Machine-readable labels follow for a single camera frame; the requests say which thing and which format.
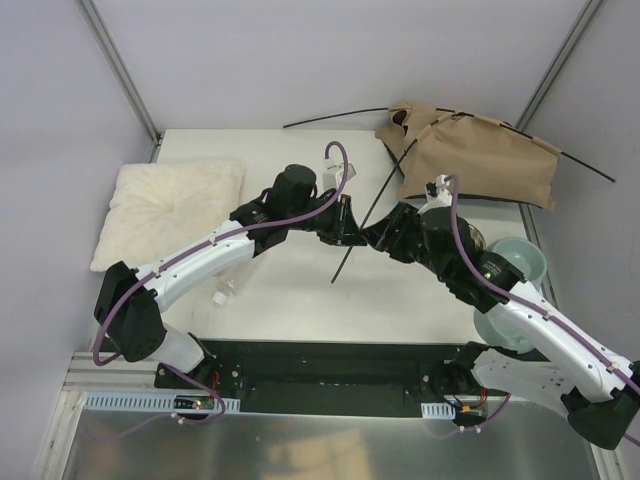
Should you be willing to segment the beige pet tent fabric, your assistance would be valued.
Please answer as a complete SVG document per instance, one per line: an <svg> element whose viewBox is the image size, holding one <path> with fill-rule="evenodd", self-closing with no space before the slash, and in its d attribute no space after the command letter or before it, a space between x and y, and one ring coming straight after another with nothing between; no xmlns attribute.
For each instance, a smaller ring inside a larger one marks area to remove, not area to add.
<svg viewBox="0 0 640 480"><path fill-rule="evenodd" d="M479 114L401 102L375 137L399 165L401 199L425 195L439 175L456 175L466 198L511 201L551 211L561 150Z"/></svg>

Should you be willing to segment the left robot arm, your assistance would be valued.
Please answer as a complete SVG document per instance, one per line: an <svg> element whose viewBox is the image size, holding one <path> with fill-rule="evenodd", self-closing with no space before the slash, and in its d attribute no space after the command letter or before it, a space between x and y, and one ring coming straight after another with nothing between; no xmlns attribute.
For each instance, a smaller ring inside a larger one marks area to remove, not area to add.
<svg viewBox="0 0 640 480"><path fill-rule="evenodd" d="M103 340L109 339L115 355L130 363L153 359L165 370L174 369L188 388L215 386L219 367L213 354L194 335L166 325L162 313L204 281L284 242L291 230L313 232L328 245L365 245L351 199L343 192L353 175L351 166L331 167L327 176L336 187L317 194L314 172L289 165L271 187L239 206L203 239L139 268L122 261L110 266L94 310L101 326L94 363L110 363L100 356Z"/></svg>

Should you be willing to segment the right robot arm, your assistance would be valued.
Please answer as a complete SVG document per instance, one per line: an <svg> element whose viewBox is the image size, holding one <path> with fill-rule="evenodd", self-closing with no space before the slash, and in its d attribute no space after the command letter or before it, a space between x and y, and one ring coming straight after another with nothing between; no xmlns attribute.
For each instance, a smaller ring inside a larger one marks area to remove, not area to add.
<svg viewBox="0 0 640 480"><path fill-rule="evenodd" d="M461 302L516 330L545 360L520 361L500 346L472 345L450 369L452 387L482 386L525 398L565 418L590 443L614 450L639 412L639 365L597 342L551 305L500 255L479 248L468 222L448 207L397 204L363 231L401 263L426 267Z"/></svg>

